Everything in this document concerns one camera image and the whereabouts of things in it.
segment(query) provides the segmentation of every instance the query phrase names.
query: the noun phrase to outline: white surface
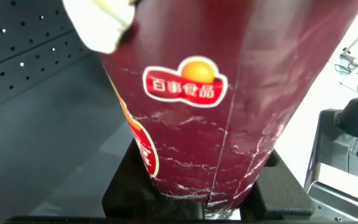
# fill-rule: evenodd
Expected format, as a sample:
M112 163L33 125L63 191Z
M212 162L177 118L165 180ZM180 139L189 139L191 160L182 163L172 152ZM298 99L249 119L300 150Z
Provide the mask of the white surface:
M319 113L343 109L358 93L339 83L341 76L328 63L293 115L275 149L301 185L305 183Z
M302 186L305 183L320 111L343 109L349 100L358 97L357 92L340 84L340 81L346 79L348 85L354 86L356 83L352 82L358 80L340 75L334 68L334 64L339 63L342 49L357 37L358 15L275 145L275 149ZM358 58L358 43L351 52Z
M132 24L135 6L128 0L63 0L66 12L84 44L110 54Z

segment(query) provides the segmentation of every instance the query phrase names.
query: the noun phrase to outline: pegboard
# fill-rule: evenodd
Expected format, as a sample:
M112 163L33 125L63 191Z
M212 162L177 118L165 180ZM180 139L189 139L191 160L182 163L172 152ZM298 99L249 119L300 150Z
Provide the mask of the pegboard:
M88 53L61 0L0 0L0 104Z

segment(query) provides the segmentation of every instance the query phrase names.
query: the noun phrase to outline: black holder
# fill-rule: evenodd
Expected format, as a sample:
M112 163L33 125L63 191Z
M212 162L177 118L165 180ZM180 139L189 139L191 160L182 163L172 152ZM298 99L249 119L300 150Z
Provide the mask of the black holder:
M201 202L165 200L152 186L135 141L131 142L104 194L107 218L12 217L5 223L209 223ZM240 206L242 222L303 220L312 222L313 201L276 151L266 162L249 196ZM220 223L238 221L222 220Z

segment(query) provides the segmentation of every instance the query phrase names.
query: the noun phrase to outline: logo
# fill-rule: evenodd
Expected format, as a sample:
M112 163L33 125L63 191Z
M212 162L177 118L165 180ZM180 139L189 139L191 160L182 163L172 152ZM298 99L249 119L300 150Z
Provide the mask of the logo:
M178 70L150 66L143 73L146 94L162 102L183 102L199 108L220 104L227 90L226 76L202 56L184 59Z

